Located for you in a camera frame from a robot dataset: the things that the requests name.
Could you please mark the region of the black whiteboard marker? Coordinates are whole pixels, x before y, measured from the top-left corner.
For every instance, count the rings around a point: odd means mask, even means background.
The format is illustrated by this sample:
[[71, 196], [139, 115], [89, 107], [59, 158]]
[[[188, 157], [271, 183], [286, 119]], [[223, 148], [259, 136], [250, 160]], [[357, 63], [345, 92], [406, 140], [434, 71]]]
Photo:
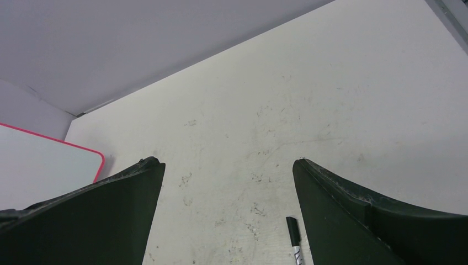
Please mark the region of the black whiteboard marker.
[[303, 265], [304, 259], [302, 255], [302, 250], [300, 246], [301, 236], [299, 231], [299, 226], [297, 219], [292, 216], [286, 217], [286, 223], [288, 226], [288, 232], [290, 236], [291, 246], [293, 248], [293, 255], [296, 265]]

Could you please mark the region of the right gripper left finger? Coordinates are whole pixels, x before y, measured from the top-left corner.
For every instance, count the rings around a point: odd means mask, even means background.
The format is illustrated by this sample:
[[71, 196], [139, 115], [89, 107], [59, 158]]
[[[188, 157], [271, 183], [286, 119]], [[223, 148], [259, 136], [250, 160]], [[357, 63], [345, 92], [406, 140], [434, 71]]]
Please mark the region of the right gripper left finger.
[[141, 264], [166, 165], [155, 157], [25, 209], [1, 211], [2, 264]]

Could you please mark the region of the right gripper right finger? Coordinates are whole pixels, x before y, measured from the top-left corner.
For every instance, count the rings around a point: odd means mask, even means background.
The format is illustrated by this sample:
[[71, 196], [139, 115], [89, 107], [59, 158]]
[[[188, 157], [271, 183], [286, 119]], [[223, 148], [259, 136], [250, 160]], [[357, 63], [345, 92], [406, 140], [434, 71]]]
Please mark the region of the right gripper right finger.
[[307, 159], [292, 173], [314, 264], [467, 263], [467, 216], [401, 202]]

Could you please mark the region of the pink-framed whiteboard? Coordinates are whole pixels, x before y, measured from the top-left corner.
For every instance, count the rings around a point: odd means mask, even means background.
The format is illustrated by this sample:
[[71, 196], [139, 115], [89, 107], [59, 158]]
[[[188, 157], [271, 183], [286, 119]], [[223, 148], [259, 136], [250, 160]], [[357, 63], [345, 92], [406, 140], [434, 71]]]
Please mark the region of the pink-framed whiteboard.
[[1, 124], [1, 209], [25, 209], [96, 182], [102, 153]]

